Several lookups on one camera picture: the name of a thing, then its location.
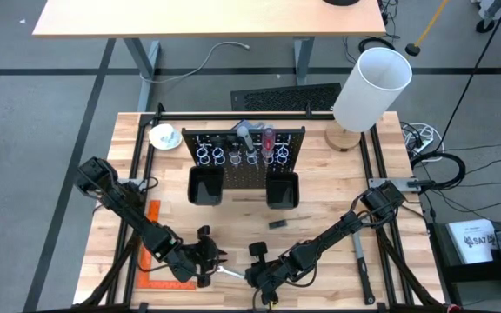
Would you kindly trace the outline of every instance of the white cylinder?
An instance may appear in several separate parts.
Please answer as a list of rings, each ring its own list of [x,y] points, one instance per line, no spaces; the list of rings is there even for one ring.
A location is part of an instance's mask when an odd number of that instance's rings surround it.
[[[358,58],[334,104],[343,128],[368,130],[411,81],[409,62],[394,50],[370,48]]]

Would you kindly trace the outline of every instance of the gray metal leg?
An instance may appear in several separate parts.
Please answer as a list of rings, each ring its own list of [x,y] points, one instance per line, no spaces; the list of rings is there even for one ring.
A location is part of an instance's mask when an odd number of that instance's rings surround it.
[[[138,38],[125,38],[127,49],[132,55],[133,60],[140,69],[140,73],[146,79],[154,79],[154,69],[157,65],[157,57],[160,50],[160,42],[158,40],[150,45],[150,54],[147,56],[144,47]],[[150,91],[152,83],[142,80],[140,88],[140,96],[138,97],[138,112],[145,112],[150,107]]]
[[[297,72],[297,85],[306,84],[306,74],[309,70],[314,37],[295,37],[295,68]]]

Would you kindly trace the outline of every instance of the wooden desk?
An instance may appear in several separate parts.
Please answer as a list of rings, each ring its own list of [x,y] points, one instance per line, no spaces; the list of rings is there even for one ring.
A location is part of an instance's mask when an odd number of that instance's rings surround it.
[[[37,37],[366,36],[385,32],[377,0],[48,0]]]
[[[129,175],[130,160],[137,135],[140,114],[121,113],[117,118],[111,140],[108,160],[119,176]],[[229,129],[237,121],[183,121],[170,122],[180,130]],[[367,186],[360,149],[336,152],[324,140],[326,121],[265,121],[278,128],[306,128],[306,136],[295,171],[299,175],[301,202],[294,210],[270,210],[265,203],[264,190],[225,190],[224,200],[217,207],[195,206],[187,200],[189,168],[194,166],[184,143],[171,151],[157,150],[151,175],[159,185],[149,193],[149,200],[160,200],[158,221],[169,225],[186,243],[197,240],[197,228],[211,226],[211,236],[220,249],[227,251],[225,266],[244,272],[252,262],[248,245],[265,241],[269,246],[268,259],[277,257],[297,241],[311,239],[334,224],[349,209],[351,200]],[[388,175],[409,177],[411,168],[404,148],[396,112],[386,112],[377,124]],[[145,148],[138,177],[143,174]],[[370,151],[373,167],[373,151]],[[406,195],[411,201],[417,196]],[[415,210],[419,206],[411,205]],[[310,219],[289,221],[289,226],[268,230],[268,222],[282,218],[311,216]],[[418,280],[436,299],[443,301],[443,293],[424,220],[407,210],[398,215],[400,236],[405,259]],[[84,300],[105,275],[113,261],[119,218],[110,210],[99,210],[92,222],[90,237],[77,286],[75,302]],[[371,287],[377,302],[385,301],[385,288],[377,240],[374,231],[361,230],[361,242],[368,263]],[[123,278],[127,266],[124,266]],[[397,299],[403,302],[403,293],[396,269],[392,275]],[[151,274],[151,279],[172,279],[166,270]],[[123,294],[120,281],[118,294]],[[135,287],[132,305],[147,302],[153,308],[176,309],[248,309],[253,289],[244,280],[222,273],[212,277],[212,285],[200,290],[144,290]],[[366,308],[357,273],[351,237],[345,238],[322,255],[318,265],[317,281],[306,289],[284,285],[278,289],[278,308],[286,309],[360,309]]]

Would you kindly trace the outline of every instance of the desk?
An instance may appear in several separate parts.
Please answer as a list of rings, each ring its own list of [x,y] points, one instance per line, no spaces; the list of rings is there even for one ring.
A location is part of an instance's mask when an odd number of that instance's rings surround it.
[[[148,79],[154,77],[159,42],[147,56],[139,37],[295,36],[297,83],[306,84],[314,36],[384,33],[377,0],[348,7],[322,0],[48,0],[33,35],[123,38]],[[143,82],[139,111],[146,111],[149,93]]]
[[[129,175],[131,158],[137,137],[140,113],[121,113],[107,157],[120,177]],[[159,185],[149,191],[148,200],[160,200],[158,221],[169,225],[186,243],[197,240],[201,225],[211,226],[211,237],[220,249],[228,252],[225,266],[244,272],[251,262],[248,245],[265,241],[269,246],[268,259],[277,257],[297,241],[312,239],[332,226],[349,209],[352,199],[366,190],[361,150],[342,153],[328,147],[324,140],[325,120],[263,120],[277,128],[306,128],[295,171],[299,175],[301,202],[294,210],[270,210],[265,203],[264,190],[225,190],[224,200],[217,207],[195,206],[187,200],[189,168],[194,166],[184,143],[170,151],[155,150],[150,175]],[[229,129],[237,120],[164,121],[178,130]],[[396,112],[386,112],[377,124],[384,160],[390,177],[409,177],[411,167],[405,151]],[[148,144],[145,129],[143,147]],[[370,139],[370,155],[373,155]],[[143,149],[137,177],[142,177],[146,153]],[[371,157],[376,169],[374,157]],[[410,201],[418,197],[406,194]],[[411,205],[415,210],[419,206]],[[289,221],[289,226],[268,230],[268,222],[282,218],[311,216],[310,219]],[[407,210],[400,210],[397,218],[404,257],[422,285],[439,301],[443,292],[432,256],[431,244],[424,220]],[[75,303],[84,300],[105,275],[113,261],[119,218],[110,210],[96,212],[75,296]],[[368,264],[371,287],[377,302],[386,302],[384,277],[380,265],[377,239],[370,229],[361,230],[361,241]],[[123,295],[126,268],[121,274],[118,295]],[[393,282],[399,303],[403,293],[397,270],[391,265]],[[151,279],[172,279],[168,270],[151,274]],[[372,309],[364,305],[363,291],[351,237],[347,237],[326,251],[318,265],[317,281],[306,289],[284,285],[278,289],[279,309]],[[212,276],[212,285],[200,290],[148,290],[135,284],[133,307],[147,302],[151,308],[167,309],[248,309],[253,289],[244,280],[222,273]]]

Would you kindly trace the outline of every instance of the black container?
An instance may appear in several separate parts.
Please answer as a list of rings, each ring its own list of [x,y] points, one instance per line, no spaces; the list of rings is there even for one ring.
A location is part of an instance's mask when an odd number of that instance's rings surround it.
[[[266,202],[270,209],[295,209],[299,205],[299,175],[269,174],[266,177]]]
[[[189,172],[189,202],[196,205],[218,205],[222,202],[224,168],[193,166]]]

